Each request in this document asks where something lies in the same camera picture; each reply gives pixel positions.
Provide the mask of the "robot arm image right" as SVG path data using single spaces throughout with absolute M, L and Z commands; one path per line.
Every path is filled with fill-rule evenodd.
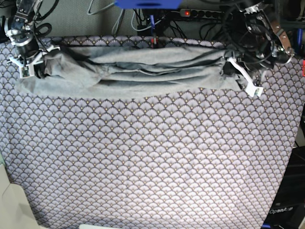
M 221 17 L 225 40 L 235 50 L 238 64 L 251 77 L 294 57 L 290 39 L 265 0 L 225 1 Z

